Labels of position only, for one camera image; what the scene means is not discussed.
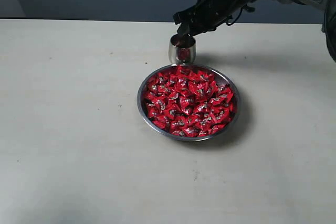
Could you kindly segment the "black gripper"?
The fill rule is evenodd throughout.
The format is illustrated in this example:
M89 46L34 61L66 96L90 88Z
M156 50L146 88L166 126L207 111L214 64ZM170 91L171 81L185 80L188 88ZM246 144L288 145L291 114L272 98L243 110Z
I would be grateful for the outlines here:
M215 31L228 21L232 14L251 0L198 0L197 3L173 15L179 25L178 35L197 36Z

